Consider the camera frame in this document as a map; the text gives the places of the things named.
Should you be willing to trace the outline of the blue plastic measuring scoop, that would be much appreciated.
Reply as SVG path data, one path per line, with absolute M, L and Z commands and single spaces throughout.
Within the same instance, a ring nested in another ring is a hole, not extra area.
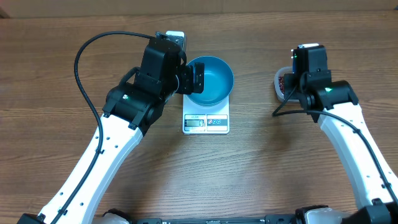
M 295 73 L 295 72 L 296 72 L 296 59 L 293 56 L 292 57 L 292 73 Z

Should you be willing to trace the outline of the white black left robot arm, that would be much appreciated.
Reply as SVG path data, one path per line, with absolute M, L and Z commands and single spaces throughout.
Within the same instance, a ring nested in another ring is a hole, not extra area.
M 99 115 L 77 74 L 83 51 L 99 38 L 85 42 L 74 62 L 76 83 L 95 116 L 97 130 L 57 195 L 39 214 L 22 214 L 19 223 L 92 223 L 118 169 L 162 116 L 169 98 L 204 89 L 205 66 L 187 65 L 185 34 L 158 32 L 148 38 L 141 65 L 128 71 L 109 91 Z

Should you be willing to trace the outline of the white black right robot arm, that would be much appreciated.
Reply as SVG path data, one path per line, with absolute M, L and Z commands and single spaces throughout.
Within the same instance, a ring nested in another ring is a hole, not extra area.
M 332 81 L 326 49 L 300 44 L 292 50 L 292 73 L 284 75 L 284 100 L 299 101 L 337 152 L 353 188 L 357 212 L 326 205 L 299 208 L 293 223 L 397 223 L 397 176 L 364 120 L 359 99 L 344 80 Z

